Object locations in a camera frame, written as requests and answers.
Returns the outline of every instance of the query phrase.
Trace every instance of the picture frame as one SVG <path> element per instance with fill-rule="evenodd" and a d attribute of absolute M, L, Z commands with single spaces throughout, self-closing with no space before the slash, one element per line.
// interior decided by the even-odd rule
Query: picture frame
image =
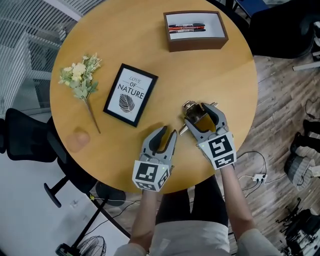
<path fill-rule="evenodd" d="M 121 64 L 103 112 L 137 127 L 158 76 Z"/>

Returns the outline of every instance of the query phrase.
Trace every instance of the pen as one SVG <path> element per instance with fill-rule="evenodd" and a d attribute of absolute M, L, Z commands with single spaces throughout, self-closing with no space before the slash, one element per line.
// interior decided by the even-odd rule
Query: pen
<path fill-rule="evenodd" d="M 197 27 L 197 26 L 205 26 L 203 23 L 193 23 L 193 24 L 176 24 L 176 25 L 169 25 L 169 28 L 174 28 L 174 27 Z"/>
<path fill-rule="evenodd" d="M 182 32 L 201 32 L 201 31 L 206 31 L 205 29 L 181 29 L 181 30 L 174 30 L 174 31 L 169 31 L 170 34 L 174 33 L 182 33 Z"/>
<path fill-rule="evenodd" d="M 177 26 L 177 27 L 169 27 L 169 31 L 173 30 L 194 30 L 194 29 L 201 29 L 203 30 L 205 26 Z"/>

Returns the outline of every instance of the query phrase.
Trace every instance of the black picture frame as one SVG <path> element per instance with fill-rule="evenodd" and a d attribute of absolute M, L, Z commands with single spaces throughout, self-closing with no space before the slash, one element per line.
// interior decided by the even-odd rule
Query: black picture frame
<path fill-rule="evenodd" d="M 117 113 L 114 113 L 114 112 L 112 112 L 111 110 L 108 109 L 110 101 L 111 101 L 111 99 L 113 97 L 113 94 L 115 92 L 115 89 L 117 87 L 119 78 L 120 78 L 120 76 L 121 76 L 121 74 L 122 74 L 124 69 L 131 70 L 133 72 L 136 72 L 136 73 L 138 73 L 140 75 L 143 75 L 145 77 L 148 77 L 148 78 L 152 79 L 152 81 L 151 81 L 151 83 L 150 83 L 150 85 L 148 87 L 148 90 L 145 93 L 145 96 L 144 96 L 143 101 L 141 103 L 140 109 L 138 110 L 138 113 L 137 113 L 134 121 L 126 119 L 125 117 L 123 117 L 123 116 L 121 116 L 121 115 L 119 115 Z M 123 121 L 123 122 L 125 122 L 125 123 L 127 123 L 127 124 L 129 124 L 131 126 L 133 126 L 133 127 L 137 127 L 138 123 L 139 123 L 139 120 L 141 118 L 141 115 L 142 115 L 142 113 L 143 113 L 143 111 L 144 111 L 144 109 L 146 107 L 146 104 L 148 102 L 150 94 L 151 94 L 152 90 L 154 89 L 154 86 L 155 86 L 157 80 L 158 80 L 158 76 L 156 76 L 154 74 L 148 73 L 148 72 L 143 71 L 141 69 L 138 69 L 136 67 L 133 67 L 133 66 L 130 66 L 130 65 L 122 63 L 118 73 L 116 74 L 116 77 L 115 77 L 115 80 L 114 80 L 114 82 L 112 84 L 112 87 L 111 87 L 111 90 L 109 92 L 108 98 L 106 99 L 106 103 L 104 105 L 103 112 L 105 112 L 105 113 L 113 116 L 114 118 L 117 118 L 117 119 L 119 119 L 119 120 L 121 120 L 121 121 Z"/>

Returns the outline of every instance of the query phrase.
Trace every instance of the human arm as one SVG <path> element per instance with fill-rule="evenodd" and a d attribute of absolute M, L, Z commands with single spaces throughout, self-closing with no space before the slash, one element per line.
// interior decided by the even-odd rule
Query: human arm
<path fill-rule="evenodd" d="M 157 193 L 144 190 L 138 213 L 135 217 L 129 244 L 140 245 L 149 250 L 155 231 L 157 215 Z"/>
<path fill-rule="evenodd" d="M 230 164 L 221 169 L 224 200 L 232 231 L 236 239 L 255 229 L 254 218 L 240 186 L 234 167 Z"/>

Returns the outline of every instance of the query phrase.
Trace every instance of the table top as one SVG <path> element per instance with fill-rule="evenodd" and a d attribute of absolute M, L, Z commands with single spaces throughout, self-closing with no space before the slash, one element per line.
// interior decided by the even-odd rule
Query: table top
<path fill-rule="evenodd" d="M 97 180 L 126 192 L 139 192 L 132 182 L 135 160 L 147 135 L 164 125 L 183 125 L 188 101 L 218 102 L 238 150 L 252 125 L 258 98 L 255 63 L 236 25 L 220 11 L 229 40 L 221 50 L 169 52 L 163 13 L 219 11 L 205 0 L 108 0 L 85 15 L 64 41 L 52 71 L 50 104 L 56 130 L 75 161 Z M 60 69 L 97 53 L 101 68 L 93 74 L 98 91 L 89 101 L 101 130 L 72 90 L 58 84 Z M 158 76 L 137 127 L 103 112 L 121 64 Z M 89 142 L 78 152 L 68 138 L 85 131 Z M 190 132 L 177 138 L 174 169 L 162 193 L 192 187 L 214 173 Z"/>

